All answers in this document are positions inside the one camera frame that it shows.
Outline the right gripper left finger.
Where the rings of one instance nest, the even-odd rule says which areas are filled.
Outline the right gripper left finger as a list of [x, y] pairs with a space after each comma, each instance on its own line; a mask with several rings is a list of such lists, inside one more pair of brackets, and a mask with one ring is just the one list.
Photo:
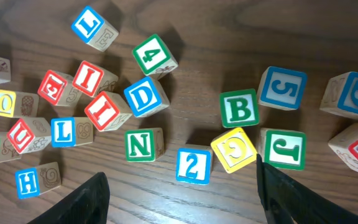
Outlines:
[[109, 198], [106, 174], [98, 172], [29, 224], [106, 224]]

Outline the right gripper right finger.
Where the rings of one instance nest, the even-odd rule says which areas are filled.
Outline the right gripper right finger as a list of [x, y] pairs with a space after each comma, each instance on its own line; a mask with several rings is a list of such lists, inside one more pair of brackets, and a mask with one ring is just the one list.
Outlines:
[[358, 215], [263, 162], [260, 155], [257, 186], [268, 223], [358, 223]]

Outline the blue l block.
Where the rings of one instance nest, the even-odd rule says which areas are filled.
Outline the blue l block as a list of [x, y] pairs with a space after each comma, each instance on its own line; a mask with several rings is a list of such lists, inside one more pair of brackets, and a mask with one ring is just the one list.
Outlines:
[[94, 141], [93, 124], [88, 117], [51, 120], [52, 147], [75, 147]]
[[118, 30], [91, 6], [86, 6], [71, 25], [73, 32], [89, 46], [104, 52], [118, 37]]

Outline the green J block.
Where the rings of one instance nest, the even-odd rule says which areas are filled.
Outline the green J block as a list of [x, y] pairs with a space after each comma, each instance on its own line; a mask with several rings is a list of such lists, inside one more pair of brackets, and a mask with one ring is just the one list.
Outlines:
[[278, 169], [304, 170], [306, 134], [299, 131], [262, 128], [257, 152]]

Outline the blue H block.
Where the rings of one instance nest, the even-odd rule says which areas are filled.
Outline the blue H block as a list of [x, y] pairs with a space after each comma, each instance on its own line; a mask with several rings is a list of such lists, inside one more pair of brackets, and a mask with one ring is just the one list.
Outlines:
[[38, 197], [62, 184], [57, 162], [19, 170], [15, 173], [15, 181], [19, 199]]

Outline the yellow G block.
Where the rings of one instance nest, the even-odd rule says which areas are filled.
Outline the yellow G block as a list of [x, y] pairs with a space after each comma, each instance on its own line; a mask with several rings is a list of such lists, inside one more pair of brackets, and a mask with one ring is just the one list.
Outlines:
[[257, 158], [257, 150], [242, 128], [231, 129], [214, 138], [211, 147], [228, 174], [256, 161]]

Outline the green N block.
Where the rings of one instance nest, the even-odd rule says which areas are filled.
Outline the green N block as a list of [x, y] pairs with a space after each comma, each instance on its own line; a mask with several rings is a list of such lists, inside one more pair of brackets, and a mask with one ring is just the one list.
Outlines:
[[128, 162], [154, 162], [165, 152], [162, 128], [128, 130], [124, 142]]

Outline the red U block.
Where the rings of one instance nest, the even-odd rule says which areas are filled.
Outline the red U block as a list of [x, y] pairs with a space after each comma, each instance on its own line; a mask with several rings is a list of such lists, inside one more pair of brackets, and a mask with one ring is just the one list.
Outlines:
[[6, 136], [18, 154], [44, 150], [52, 141], [51, 126], [45, 118], [20, 118]]

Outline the red I block lower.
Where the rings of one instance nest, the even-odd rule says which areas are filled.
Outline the red I block lower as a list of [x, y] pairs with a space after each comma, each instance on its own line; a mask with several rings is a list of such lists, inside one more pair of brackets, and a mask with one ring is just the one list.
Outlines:
[[85, 114], [101, 132], [118, 130], [131, 116], [132, 110], [121, 95], [102, 91], [85, 108]]

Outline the red i block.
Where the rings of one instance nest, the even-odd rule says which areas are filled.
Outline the red i block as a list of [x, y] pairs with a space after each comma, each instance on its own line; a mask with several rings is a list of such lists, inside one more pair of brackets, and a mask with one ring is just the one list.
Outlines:
[[100, 92], [110, 87], [114, 88], [118, 79], [117, 75], [105, 68], [84, 60], [77, 69], [72, 85], [87, 96], [94, 98]]
[[85, 108], [85, 114], [101, 132], [118, 130], [131, 116], [132, 110], [121, 95], [102, 91]]

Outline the blue 2 block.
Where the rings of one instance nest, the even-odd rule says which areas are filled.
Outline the blue 2 block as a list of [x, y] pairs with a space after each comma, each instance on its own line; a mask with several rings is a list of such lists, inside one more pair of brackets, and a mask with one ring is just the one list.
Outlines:
[[208, 185], [212, 161], [213, 150], [209, 146], [187, 144], [177, 150], [175, 178], [179, 182]]

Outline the green B block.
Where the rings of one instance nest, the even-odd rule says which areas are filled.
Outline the green B block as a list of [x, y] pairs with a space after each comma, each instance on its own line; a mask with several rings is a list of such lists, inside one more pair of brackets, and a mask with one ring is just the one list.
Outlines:
[[259, 109], [254, 89], [228, 91], [219, 94], [222, 125], [225, 128], [259, 124]]

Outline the blue 5 block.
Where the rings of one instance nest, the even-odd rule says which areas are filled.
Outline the blue 5 block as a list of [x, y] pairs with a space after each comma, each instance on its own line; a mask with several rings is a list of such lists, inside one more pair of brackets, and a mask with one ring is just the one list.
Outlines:
[[307, 80], [305, 72], [269, 66], [257, 90], [258, 104], [285, 111], [297, 110]]

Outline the red E block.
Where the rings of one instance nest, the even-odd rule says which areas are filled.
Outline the red E block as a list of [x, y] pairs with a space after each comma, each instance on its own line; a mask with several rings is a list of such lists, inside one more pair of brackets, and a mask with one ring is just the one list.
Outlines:
[[73, 86], [74, 77], [54, 70], [48, 70], [37, 93], [54, 106], [74, 107], [82, 92]]

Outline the blue D block centre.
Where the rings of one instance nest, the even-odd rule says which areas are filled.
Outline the blue D block centre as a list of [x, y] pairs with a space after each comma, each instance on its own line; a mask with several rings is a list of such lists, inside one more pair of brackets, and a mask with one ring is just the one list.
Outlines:
[[144, 118], [170, 106], [160, 82], [145, 77], [124, 90], [124, 95], [136, 118]]

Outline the blue d block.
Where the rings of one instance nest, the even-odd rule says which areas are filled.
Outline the blue d block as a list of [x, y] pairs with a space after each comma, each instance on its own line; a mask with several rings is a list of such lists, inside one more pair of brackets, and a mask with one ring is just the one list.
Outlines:
[[124, 95], [136, 118], [144, 118], [170, 106], [160, 82], [145, 77], [124, 90]]
[[358, 72], [347, 72], [328, 81], [320, 110], [358, 119]]

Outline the red I block upper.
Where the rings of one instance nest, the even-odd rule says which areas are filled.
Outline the red I block upper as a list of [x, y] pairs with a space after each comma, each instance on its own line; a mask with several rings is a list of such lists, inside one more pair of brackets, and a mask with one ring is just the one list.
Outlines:
[[94, 98], [100, 92], [110, 87], [114, 88], [118, 79], [117, 75], [105, 68], [84, 60], [77, 69], [72, 85], [87, 96]]

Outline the blue D block right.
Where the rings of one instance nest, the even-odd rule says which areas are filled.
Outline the blue D block right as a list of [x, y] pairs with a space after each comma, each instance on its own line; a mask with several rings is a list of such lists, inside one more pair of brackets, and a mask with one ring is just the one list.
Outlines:
[[320, 110], [358, 119], [358, 72], [347, 72], [328, 81]]

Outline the yellow O block upper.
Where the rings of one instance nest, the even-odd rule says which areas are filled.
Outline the yellow O block upper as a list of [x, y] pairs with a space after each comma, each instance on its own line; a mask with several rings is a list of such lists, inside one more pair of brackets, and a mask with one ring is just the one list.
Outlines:
[[38, 105], [38, 94], [0, 90], [0, 116], [7, 118], [36, 117]]

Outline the green 4 block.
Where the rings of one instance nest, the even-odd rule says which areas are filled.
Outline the green 4 block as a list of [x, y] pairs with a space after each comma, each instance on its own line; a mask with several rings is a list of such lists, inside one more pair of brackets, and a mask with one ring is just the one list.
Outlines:
[[165, 42], [157, 34], [152, 34], [132, 50], [132, 54], [146, 77], [156, 80], [178, 67], [178, 62]]

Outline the blue L block top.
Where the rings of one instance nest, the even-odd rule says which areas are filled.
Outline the blue L block top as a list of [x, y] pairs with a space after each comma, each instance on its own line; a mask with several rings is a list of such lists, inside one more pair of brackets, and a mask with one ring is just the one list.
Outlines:
[[91, 6], [86, 6], [71, 25], [73, 32], [89, 46], [104, 52], [118, 37], [118, 30]]

